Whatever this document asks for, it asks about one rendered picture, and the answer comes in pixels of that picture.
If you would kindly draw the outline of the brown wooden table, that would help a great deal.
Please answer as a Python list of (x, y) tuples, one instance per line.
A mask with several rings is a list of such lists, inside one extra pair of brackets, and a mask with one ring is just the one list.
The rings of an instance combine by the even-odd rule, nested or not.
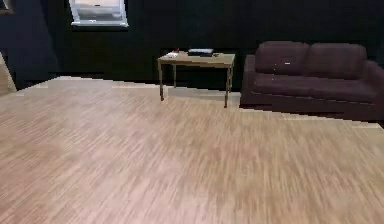
[(216, 53), (211, 57), (200, 56), (188, 56), (187, 52), (179, 51), (179, 55), (176, 58), (168, 58), (166, 55), (157, 59), (157, 69), (160, 85), (160, 100), (164, 100), (164, 88), (163, 88), (163, 65), (171, 65), (173, 68), (173, 77), (176, 77), (176, 68), (181, 66), (192, 67), (209, 67), (209, 68), (224, 68), (227, 70), (226, 87), (225, 87), (225, 100), (224, 107), (228, 106), (228, 97), (232, 88), (233, 80), (233, 68), (234, 68), (234, 54)]

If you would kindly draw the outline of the black and grey laptop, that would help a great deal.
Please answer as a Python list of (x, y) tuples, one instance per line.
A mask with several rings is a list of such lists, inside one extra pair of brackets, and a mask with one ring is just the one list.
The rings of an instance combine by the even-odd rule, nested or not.
[(187, 51), (188, 56), (200, 56), (211, 57), (214, 53), (214, 49), (189, 49)]

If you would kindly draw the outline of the dark purple sofa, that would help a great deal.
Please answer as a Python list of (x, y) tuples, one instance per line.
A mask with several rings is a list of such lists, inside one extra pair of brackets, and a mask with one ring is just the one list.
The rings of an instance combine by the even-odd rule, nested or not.
[(240, 106), (383, 121), (384, 69), (359, 44), (266, 41), (245, 58)]

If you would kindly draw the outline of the white framed window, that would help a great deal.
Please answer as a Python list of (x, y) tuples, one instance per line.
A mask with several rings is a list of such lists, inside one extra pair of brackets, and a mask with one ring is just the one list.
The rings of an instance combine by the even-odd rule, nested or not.
[(124, 0), (68, 0), (73, 26), (128, 27)]

